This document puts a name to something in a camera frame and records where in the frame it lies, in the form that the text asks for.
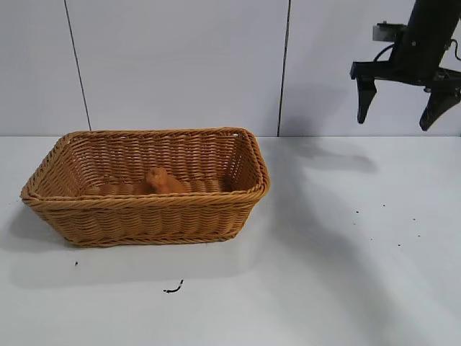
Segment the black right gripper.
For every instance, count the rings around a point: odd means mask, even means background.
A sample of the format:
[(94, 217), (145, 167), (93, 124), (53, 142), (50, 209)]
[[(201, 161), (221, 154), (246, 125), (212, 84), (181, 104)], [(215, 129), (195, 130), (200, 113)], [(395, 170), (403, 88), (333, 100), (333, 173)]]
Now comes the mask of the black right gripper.
[(377, 94), (375, 79), (432, 89), (419, 120), (423, 131), (427, 131), (446, 111), (457, 105), (460, 72), (440, 66), (450, 40), (449, 33), (436, 32), (421, 36), (407, 31), (393, 43), (388, 60), (353, 62), (350, 76), (357, 82), (357, 122), (365, 122)]

